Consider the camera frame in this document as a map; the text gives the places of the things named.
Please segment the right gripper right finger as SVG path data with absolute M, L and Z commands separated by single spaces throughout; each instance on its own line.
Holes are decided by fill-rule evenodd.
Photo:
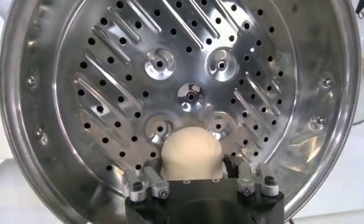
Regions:
M 257 189 L 267 197 L 279 195 L 279 184 L 266 163 L 253 164 L 239 156 L 225 155 L 223 176 L 236 179 L 243 195 L 252 195 Z

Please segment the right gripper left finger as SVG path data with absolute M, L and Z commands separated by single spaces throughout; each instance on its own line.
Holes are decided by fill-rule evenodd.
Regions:
M 142 202 L 151 197 L 167 199 L 170 193 L 169 182 L 164 180 L 154 168 L 146 166 L 142 169 L 141 175 L 134 170 L 128 170 L 123 175 L 124 186 L 127 189 L 127 196 L 134 203 Z

